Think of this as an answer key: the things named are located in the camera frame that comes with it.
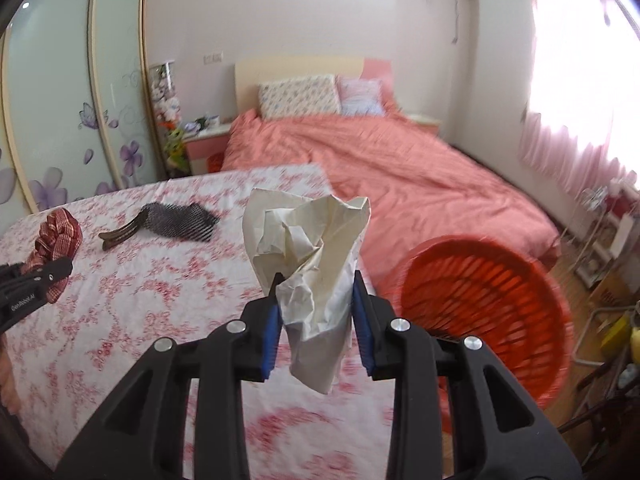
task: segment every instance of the electrical outlet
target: electrical outlet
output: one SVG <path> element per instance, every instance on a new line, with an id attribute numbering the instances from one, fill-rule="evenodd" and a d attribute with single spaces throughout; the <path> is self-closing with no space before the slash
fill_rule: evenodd
<path id="1" fill-rule="evenodd" d="M 220 63 L 222 61 L 222 52 L 214 52 L 213 54 L 207 54 L 204 57 L 204 64 L 210 65 L 211 63 Z"/>

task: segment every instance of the pink curtain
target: pink curtain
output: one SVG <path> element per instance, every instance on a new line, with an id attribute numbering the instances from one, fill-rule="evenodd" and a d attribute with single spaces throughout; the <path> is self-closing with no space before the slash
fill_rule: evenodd
<path id="1" fill-rule="evenodd" d="M 535 0 L 520 158 L 577 196 L 640 168 L 640 41 L 614 0 Z"/>

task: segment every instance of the pink floral bedspread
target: pink floral bedspread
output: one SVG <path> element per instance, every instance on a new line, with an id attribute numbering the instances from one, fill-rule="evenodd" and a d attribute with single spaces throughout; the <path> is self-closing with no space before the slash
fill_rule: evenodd
<path id="1" fill-rule="evenodd" d="M 241 229 L 254 187 L 314 197 L 331 192 L 317 166 L 280 166 L 161 182 L 67 206 L 84 234 L 70 282 L 56 304 L 42 307 L 7 333 L 22 424 L 44 462 L 56 465 L 156 338 L 203 338 L 262 295 Z M 199 202 L 222 220 L 209 243 L 143 231 L 104 252 L 97 234 L 124 225 L 149 202 Z M 29 216 L 9 229 L 0 239 L 0 263 L 27 257 L 45 216 Z M 384 478 L 393 382 L 373 383 L 366 376 L 354 342 L 339 384 L 328 396 L 317 394 L 290 375 L 289 346 L 282 334 L 271 379 L 242 385 L 252 478 Z M 188 478 L 194 390 L 185 441 Z"/>

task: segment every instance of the wardrobe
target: wardrobe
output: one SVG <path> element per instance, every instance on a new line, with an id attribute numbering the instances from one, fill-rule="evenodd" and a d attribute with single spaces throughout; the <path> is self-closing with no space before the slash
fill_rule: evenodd
<path id="1" fill-rule="evenodd" d="M 164 178 L 144 0 L 25 0 L 0 40 L 0 235 L 16 219 Z"/>

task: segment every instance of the wall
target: wall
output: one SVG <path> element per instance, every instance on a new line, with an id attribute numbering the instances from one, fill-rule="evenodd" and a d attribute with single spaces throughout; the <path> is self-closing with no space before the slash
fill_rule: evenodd
<path id="1" fill-rule="evenodd" d="M 274 54 L 345 54 L 391 59 L 407 110 L 446 120 L 458 106 L 468 59 L 469 0 L 146 0 L 153 64 L 175 59 L 185 118 L 233 116 L 234 63 Z M 203 56 L 223 52 L 222 63 Z M 452 123 L 444 126 L 446 135 Z"/>
<path id="2" fill-rule="evenodd" d="M 453 142 L 567 224 L 574 207 L 572 198 L 518 159 L 520 119 L 529 98 L 533 64 L 531 2 L 478 0 L 478 38 L 468 108 Z"/>

